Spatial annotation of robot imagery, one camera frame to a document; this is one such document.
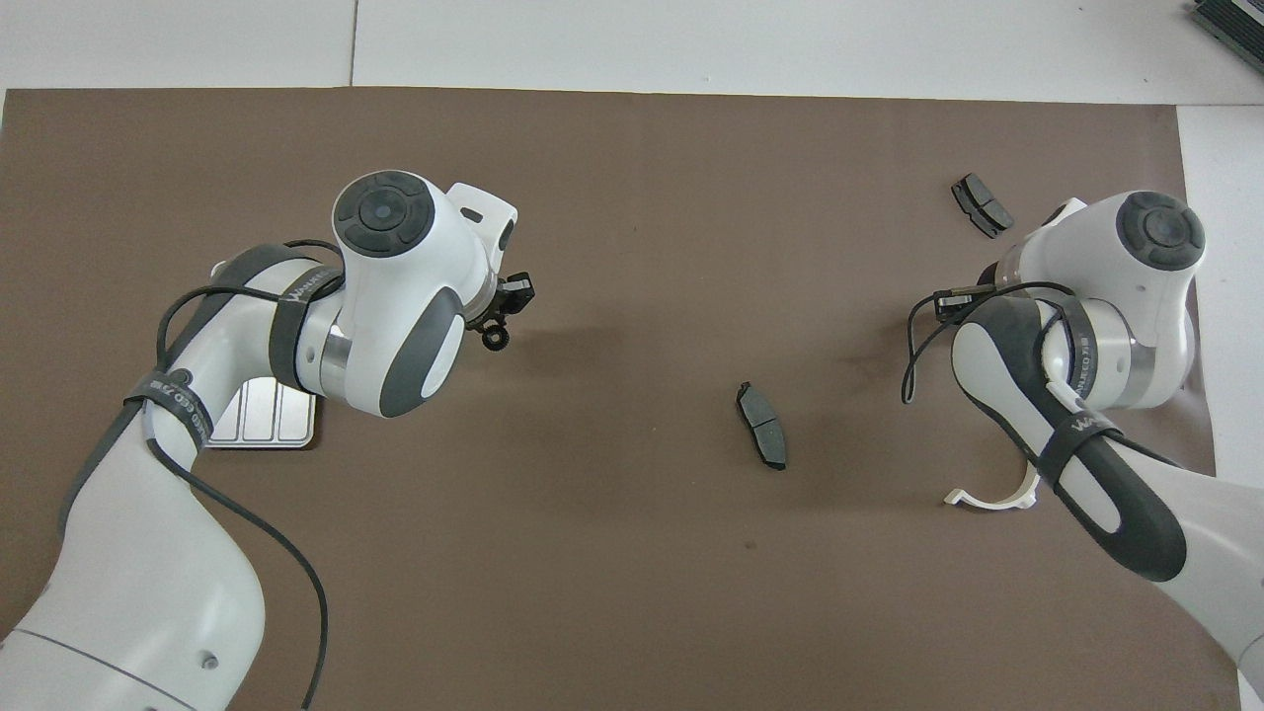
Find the black ribbed object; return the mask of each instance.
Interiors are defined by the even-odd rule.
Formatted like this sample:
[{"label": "black ribbed object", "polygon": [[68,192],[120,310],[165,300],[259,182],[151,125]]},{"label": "black ribbed object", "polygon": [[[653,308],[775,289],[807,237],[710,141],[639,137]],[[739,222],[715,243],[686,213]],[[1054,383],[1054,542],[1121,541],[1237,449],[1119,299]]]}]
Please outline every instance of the black ribbed object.
[{"label": "black ribbed object", "polygon": [[1264,72],[1264,1],[1200,0],[1189,11],[1193,22]]}]

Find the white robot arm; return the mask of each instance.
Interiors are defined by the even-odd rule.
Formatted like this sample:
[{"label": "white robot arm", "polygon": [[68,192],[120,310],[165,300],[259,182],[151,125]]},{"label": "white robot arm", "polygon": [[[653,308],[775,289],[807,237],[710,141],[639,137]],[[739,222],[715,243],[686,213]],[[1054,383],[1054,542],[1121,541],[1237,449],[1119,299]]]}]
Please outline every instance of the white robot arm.
[{"label": "white robot arm", "polygon": [[1184,381],[1203,247],[1193,213],[1162,194],[1068,202],[981,281],[1057,282],[1074,296],[1024,288],[971,305],[952,363],[1085,530],[1264,693],[1264,490],[1182,469],[1097,412],[1159,405]]},{"label": "white robot arm", "polygon": [[503,348],[506,315],[533,296],[527,275],[497,276],[516,220],[477,189],[375,172],[334,206],[345,275],[270,244],[191,292],[205,299],[190,324],[169,348],[161,329],[157,367],[76,481],[53,574],[0,646],[0,708],[225,708],[264,606],[250,563],[190,488],[216,497],[188,473],[212,423],[260,376],[379,416],[421,405],[463,330]]}]

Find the brown table surface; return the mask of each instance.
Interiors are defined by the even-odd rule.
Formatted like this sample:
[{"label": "brown table surface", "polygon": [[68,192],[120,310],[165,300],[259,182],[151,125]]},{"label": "brown table surface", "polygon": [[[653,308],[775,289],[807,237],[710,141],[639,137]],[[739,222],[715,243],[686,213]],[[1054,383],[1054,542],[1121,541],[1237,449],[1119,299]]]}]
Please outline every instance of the brown table surface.
[{"label": "brown table surface", "polygon": [[[327,238],[349,180],[398,167],[514,204],[540,296],[470,337],[397,420],[322,404],[306,452],[197,464],[329,590],[316,708],[1236,708],[1232,665],[1042,488],[949,342],[901,406],[904,319],[1062,200],[1183,194],[1170,106],[471,90],[10,91],[0,137],[0,630],[58,550],[66,485],[217,261]],[[948,187],[977,172],[990,240]],[[928,318],[919,321],[925,333]],[[781,415],[757,459],[733,396]],[[1212,467],[1197,368],[1112,415]],[[301,571],[253,560],[268,630],[233,708],[293,707],[316,639]]]}]

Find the black wheel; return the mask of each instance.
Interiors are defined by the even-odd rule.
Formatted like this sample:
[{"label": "black wheel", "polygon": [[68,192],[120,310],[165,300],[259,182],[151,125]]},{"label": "black wheel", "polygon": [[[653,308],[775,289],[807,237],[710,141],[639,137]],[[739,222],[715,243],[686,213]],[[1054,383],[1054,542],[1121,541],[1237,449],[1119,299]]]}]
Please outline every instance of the black wheel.
[{"label": "black wheel", "polygon": [[483,331],[483,345],[488,350],[504,350],[504,347],[509,344],[509,331],[504,330],[504,326],[487,326]]}]

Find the brown cardboard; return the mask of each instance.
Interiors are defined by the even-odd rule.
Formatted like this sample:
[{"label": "brown cardboard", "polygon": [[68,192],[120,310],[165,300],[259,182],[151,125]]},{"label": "brown cardboard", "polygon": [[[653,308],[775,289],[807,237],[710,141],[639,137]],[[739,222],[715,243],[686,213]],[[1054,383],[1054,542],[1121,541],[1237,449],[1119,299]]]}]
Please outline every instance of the brown cardboard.
[{"label": "brown cardboard", "polygon": [[[327,238],[343,185],[399,167],[513,202],[506,271],[540,296],[417,412],[324,404],[312,450],[198,461],[325,579],[315,708],[1237,707],[1215,643],[1047,488],[1025,512],[938,504],[1021,477],[948,339],[897,396],[915,300],[973,283],[1066,197],[1183,192],[1172,108],[10,91],[3,132],[3,630],[162,310],[246,247]],[[999,240],[949,194],[971,171],[1018,220]],[[785,472],[755,453],[742,381],[781,416]],[[1211,471],[1197,369],[1111,416]],[[211,510],[268,602],[233,708],[297,705],[312,595]]]}]

